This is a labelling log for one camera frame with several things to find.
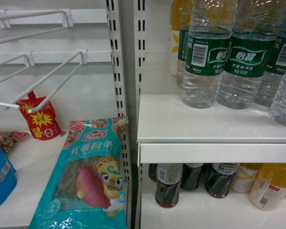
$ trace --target red snack packet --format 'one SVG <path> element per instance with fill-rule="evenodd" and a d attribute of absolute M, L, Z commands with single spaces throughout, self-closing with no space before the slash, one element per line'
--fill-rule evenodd
<path fill-rule="evenodd" d="M 32 136 L 39 140 L 49 140 L 62 133 L 55 121 L 55 111 L 48 101 L 39 111 L 29 113 L 29 109 L 38 106 L 46 97 L 36 98 L 33 91 L 28 94 L 29 99 L 21 99 L 16 104 L 21 106 L 21 113 L 29 125 Z"/>

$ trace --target white label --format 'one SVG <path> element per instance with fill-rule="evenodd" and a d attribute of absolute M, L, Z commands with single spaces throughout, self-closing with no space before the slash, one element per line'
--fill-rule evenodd
<path fill-rule="evenodd" d="M 272 210 L 286 195 L 286 188 L 268 182 L 261 173 L 257 176 L 251 190 L 250 199 L 260 209 Z"/>
<path fill-rule="evenodd" d="M 203 163 L 186 163 L 186 165 L 191 167 L 191 168 L 199 168 L 199 167 L 203 166 Z"/>
<path fill-rule="evenodd" d="M 259 170 L 251 170 L 239 166 L 233 179 L 231 188 L 236 192 L 248 192 Z"/>
<path fill-rule="evenodd" d="M 232 175 L 236 173 L 239 163 L 213 163 L 212 166 L 218 173 Z"/>

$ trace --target yellow drink bottle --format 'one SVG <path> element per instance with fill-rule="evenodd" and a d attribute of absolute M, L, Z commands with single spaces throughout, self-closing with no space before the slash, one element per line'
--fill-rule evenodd
<path fill-rule="evenodd" d="M 174 0 L 171 6 L 170 38 L 168 51 L 168 69 L 170 74 L 174 77 L 177 75 L 181 8 L 182 0 Z"/>
<path fill-rule="evenodd" d="M 262 210 L 274 209 L 286 195 L 286 163 L 265 163 L 249 192 L 252 203 Z"/>
<path fill-rule="evenodd" d="M 263 163 L 240 163 L 231 188 L 236 192 L 248 192 L 262 166 Z"/>

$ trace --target barcode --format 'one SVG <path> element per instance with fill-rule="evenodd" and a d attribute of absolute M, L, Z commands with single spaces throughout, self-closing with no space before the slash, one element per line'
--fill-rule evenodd
<path fill-rule="evenodd" d="M 261 200 L 259 201 L 259 203 L 265 206 L 268 203 L 268 200 L 269 199 L 262 197 Z"/>
<path fill-rule="evenodd" d="M 163 180 L 163 181 L 165 181 L 165 178 L 166 178 L 166 170 L 164 170 L 164 169 L 159 169 L 159 172 L 160 172 L 160 179 L 161 180 Z"/>
<path fill-rule="evenodd" d="M 2 168 L 2 172 L 4 174 L 7 174 L 9 172 L 9 169 L 10 169 L 10 164 L 8 162 L 6 162 L 5 165 Z"/>
<path fill-rule="evenodd" d="M 276 61 L 276 65 L 286 66 L 286 44 L 282 47 L 280 55 Z"/>
<path fill-rule="evenodd" d="M 192 65 L 205 67 L 205 61 L 208 53 L 208 45 L 194 44 Z"/>

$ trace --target brown bottle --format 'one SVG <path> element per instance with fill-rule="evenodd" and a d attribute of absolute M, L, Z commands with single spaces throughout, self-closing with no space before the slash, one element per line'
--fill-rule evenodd
<path fill-rule="evenodd" d="M 155 199 L 163 208 L 178 203 L 183 164 L 158 164 Z"/>

